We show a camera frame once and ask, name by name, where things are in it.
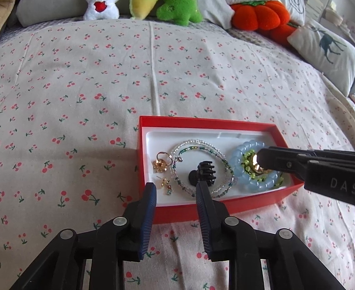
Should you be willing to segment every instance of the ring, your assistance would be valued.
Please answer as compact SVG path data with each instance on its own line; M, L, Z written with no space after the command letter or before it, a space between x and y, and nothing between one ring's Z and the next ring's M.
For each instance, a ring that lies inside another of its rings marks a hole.
M166 167L169 167L170 165L172 165L174 159L172 158L172 156L171 156L169 153L166 153L166 152L159 152L159 153L156 155L156 159L157 159L158 161L162 160L162 159L159 159L159 155L160 155L160 154L166 154L166 155L168 156L168 158L171 160L171 163L170 163L169 165L167 165L167 164L165 165Z

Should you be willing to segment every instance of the pillow with line drawing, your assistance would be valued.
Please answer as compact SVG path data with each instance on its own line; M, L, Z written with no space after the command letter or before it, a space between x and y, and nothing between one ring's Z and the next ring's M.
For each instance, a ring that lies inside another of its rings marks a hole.
M355 79L355 47L310 20L288 37L289 43L315 69L348 97Z

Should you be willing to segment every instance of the bed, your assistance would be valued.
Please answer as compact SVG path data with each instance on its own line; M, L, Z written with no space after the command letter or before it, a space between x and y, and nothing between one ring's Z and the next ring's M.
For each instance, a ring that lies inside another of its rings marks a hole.
M275 123L291 148L355 150L355 105L259 34L128 18L9 30L0 42L0 289L63 228L97 230L138 199L140 115ZM236 216L291 229L355 289L353 206L300 189ZM154 225L125 280L127 289L226 289L228 263L207 260L197 221Z

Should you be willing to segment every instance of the red apple patch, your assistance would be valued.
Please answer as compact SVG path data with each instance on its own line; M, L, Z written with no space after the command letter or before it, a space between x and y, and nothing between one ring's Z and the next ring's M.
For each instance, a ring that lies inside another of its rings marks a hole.
M103 1L103 2L97 1L97 2L94 3L94 6L96 7L96 11L98 13L101 13L102 11L105 10L105 8L107 8L107 5L105 4L105 1Z

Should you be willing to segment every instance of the green christmas tree plush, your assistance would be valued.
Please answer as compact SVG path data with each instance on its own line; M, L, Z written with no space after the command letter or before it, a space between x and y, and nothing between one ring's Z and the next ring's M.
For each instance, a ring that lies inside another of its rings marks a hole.
M202 15L199 12L197 0L163 0L164 4L156 11L158 19L173 21L181 26L188 26L189 22L199 23Z

